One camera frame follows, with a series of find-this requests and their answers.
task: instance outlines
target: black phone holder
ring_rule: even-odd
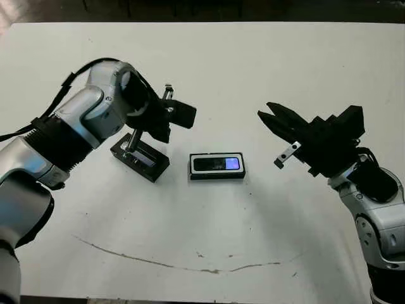
[[[136,92],[140,91],[134,79],[133,86],[126,90],[127,99],[136,99]],[[154,139],[163,143],[169,142],[169,123],[190,129],[196,117],[196,108],[172,99],[173,87],[167,84],[162,98],[148,87],[148,106],[143,114],[128,114],[127,125],[134,129],[132,134],[121,138],[112,148],[111,152],[121,162],[129,166],[141,176],[154,182],[169,166],[169,158],[141,141],[143,132],[148,132]]]
[[[111,147],[110,151],[117,159],[141,174],[141,176],[155,182],[163,171],[169,167],[169,158],[141,140],[139,140],[133,153],[127,153],[125,149],[130,138],[131,134],[127,133]]]

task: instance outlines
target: black band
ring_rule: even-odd
[[[3,240],[3,239],[0,239],[0,249],[7,250],[8,253],[18,261],[17,257],[15,256],[15,252],[14,252],[13,247],[11,247],[11,245],[8,242],[6,242],[5,240]]]
[[[367,264],[374,294],[390,304],[405,303],[405,270],[381,269]]]
[[[26,142],[65,172],[69,172],[92,151],[82,136],[55,115],[36,118],[32,125],[35,130],[25,137]]]

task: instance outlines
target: black device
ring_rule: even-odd
[[[130,138],[131,134],[127,133],[111,147],[110,151],[121,162],[141,174],[141,176],[155,182],[163,171],[169,167],[169,158],[143,141],[138,142],[134,152],[127,153],[125,149]]]
[[[123,94],[128,99],[136,99],[139,91],[142,91],[142,88],[146,89],[142,98],[147,100],[147,106],[146,102],[139,103],[140,107],[144,106],[146,109],[142,115],[138,112],[127,115],[127,125],[134,131],[132,134],[126,134],[110,150],[121,162],[151,182],[155,182],[170,162],[166,155],[141,141],[143,132],[148,132],[158,141],[168,143],[169,123],[190,129],[194,124],[197,110],[193,106],[172,99],[174,90],[170,84],[166,85],[165,93],[160,99],[146,80],[140,79],[141,83],[136,80],[130,82],[131,86],[123,91]]]
[[[246,174],[239,152],[190,154],[189,170],[191,180],[243,179]]]

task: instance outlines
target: tabletop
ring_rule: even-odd
[[[22,294],[159,301],[369,303],[353,219],[327,180],[260,121],[272,101],[305,119],[364,110],[380,164],[404,180],[405,26],[361,23],[26,23],[0,38],[0,130],[26,125],[90,60],[132,64],[158,94],[197,108],[151,183],[109,138],[53,192],[35,241],[18,248]],[[85,83],[74,83],[72,94]],[[191,153],[242,152],[243,181],[189,181]]]

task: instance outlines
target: silver robotic arm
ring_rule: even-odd
[[[85,87],[54,113],[49,108],[31,125],[2,136],[31,131],[0,151],[0,303],[20,301],[14,249],[33,240],[51,216],[54,201],[48,189],[63,188],[70,170],[125,124],[168,142],[169,122],[176,123],[176,101],[170,101],[169,110],[130,64],[110,58],[71,74],[54,108],[73,79],[90,67]]]
[[[405,303],[404,189],[368,148],[358,147],[365,133],[362,108],[350,106],[338,117],[316,117],[308,123],[280,104],[267,105],[274,115],[259,111],[260,119],[291,143],[275,165],[282,168],[295,155],[311,167],[313,176],[328,177],[356,223],[373,303]]]

